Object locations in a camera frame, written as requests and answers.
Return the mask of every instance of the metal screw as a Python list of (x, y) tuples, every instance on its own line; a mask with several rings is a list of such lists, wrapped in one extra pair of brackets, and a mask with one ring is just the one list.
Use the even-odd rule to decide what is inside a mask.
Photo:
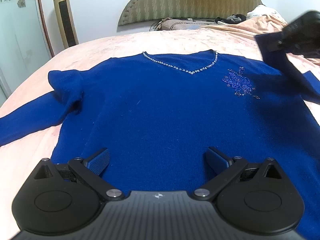
[(109, 189), (106, 192), (106, 194), (107, 194), (108, 197), (120, 197), (121, 194), (122, 194), (122, 191), (119, 190), (119, 189), (113, 188), (113, 189)]
[(205, 188), (198, 188), (195, 190), (195, 195), (198, 197), (206, 197), (210, 194), (210, 191)]

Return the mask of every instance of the headboard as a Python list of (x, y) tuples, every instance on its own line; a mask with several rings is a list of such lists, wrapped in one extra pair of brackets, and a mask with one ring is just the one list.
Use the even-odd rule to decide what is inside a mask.
[(227, 18), (252, 11), (261, 0), (131, 0), (118, 26), (170, 18)]

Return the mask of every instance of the bed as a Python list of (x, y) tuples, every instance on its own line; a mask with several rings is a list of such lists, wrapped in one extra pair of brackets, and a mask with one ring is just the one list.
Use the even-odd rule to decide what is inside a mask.
[[(280, 31), (286, 25), (273, 15), (254, 17), (238, 25), (209, 26), (197, 30), (157, 31), (102, 38), (62, 51), (21, 84), (0, 108), (3, 117), (23, 104), (52, 90), (50, 70), (88, 70), (110, 57), (126, 57), (147, 51), (150, 54), (189, 54), (208, 49), (219, 53), (262, 60), (254, 35)], [(310, 70), (320, 80), (320, 63), (288, 54), (302, 73)], [(320, 106), (306, 102), (320, 124)], [(51, 157), (60, 125), (50, 127), (0, 148), (0, 240), (14, 236), (18, 227), (11, 203), (19, 188), (41, 158)]]

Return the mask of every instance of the blue textured gripper pad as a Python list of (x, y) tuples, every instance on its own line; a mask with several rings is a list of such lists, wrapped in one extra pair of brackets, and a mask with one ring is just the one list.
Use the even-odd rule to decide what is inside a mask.
[(100, 175), (103, 170), (109, 165), (110, 162), (110, 154), (108, 149), (104, 150), (92, 160), (88, 161), (87, 168), (95, 173), (96, 175)]
[(229, 168), (228, 161), (211, 149), (207, 149), (205, 158), (210, 168), (213, 169), (217, 175)]

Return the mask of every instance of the mattress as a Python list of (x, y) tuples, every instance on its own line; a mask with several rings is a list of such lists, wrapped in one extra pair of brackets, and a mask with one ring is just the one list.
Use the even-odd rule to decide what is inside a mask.
[[(285, 25), (280, 19), (266, 15), (238, 25), (136, 33), (79, 44), (59, 53), (23, 82), (0, 108), (0, 117), (52, 91), (47, 78), (50, 70), (88, 70), (111, 57), (132, 56), (143, 51), (191, 54), (213, 49), (262, 60), (254, 35), (280, 31)], [(310, 70), (320, 80), (319, 61), (292, 54), (288, 54), (288, 58), (302, 73)], [(320, 124), (320, 106), (306, 104)], [(0, 240), (10, 239), (19, 231), (11, 213), (12, 200), (39, 160), (51, 157), (59, 131), (60, 125), (50, 127), (0, 147), (0, 161), (6, 164), (0, 169)]]

